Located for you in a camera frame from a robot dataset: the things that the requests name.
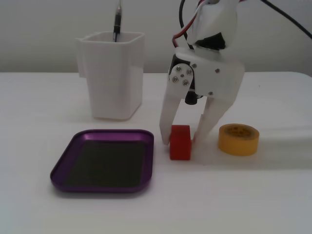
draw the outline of black pen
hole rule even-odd
[[[114,24],[114,33],[113,33],[113,41],[117,42],[120,35],[121,28],[121,15],[122,15],[122,7],[121,0],[119,0],[118,7],[115,14],[115,24]]]

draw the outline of table surface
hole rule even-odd
[[[130,120],[101,120],[92,118],[86,80],[78,74],[0,73],[1,233],[311,231],[311,77],[246,73],[235,104],[214,127],[201,155],[194,153],[189,162],[170,161],[161,142],[166,74],[145,74],[143,86],[143,103]],[[182,102],[175,124],[189,124],[194,133],[204,104],[204,98],[196,106]],[[256,155],[233,157],[217,149],[218,128],[234,122],[260,131]],[[147,189],[84,195],[52,186],[50,172],[74,134],[128,128],[155,135]]]

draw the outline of red wire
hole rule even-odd
[[[192,26],[195,18],[196,18],[197,14],[193,17],[193,19],[188,23],[188,25],[186,25],[186,27],[183,29],[183,31],[179,32],[178,34],[175,34],[172,38],[172,43],[174,44],[175,47],[178,47],[178,43],[176,42],[176,39],[180,38],[187,30],[189,30],[189,28]]]

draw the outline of masking tape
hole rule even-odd
[[[219,149],[235,156],[250,156],[257,152],[259,132],[244,124],[226,124],[219,129]]]

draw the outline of white cup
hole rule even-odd
[[[129,119],[142,102],[143,33],[95,33],[76,39],[79,76],[87,79],[93,117]]]

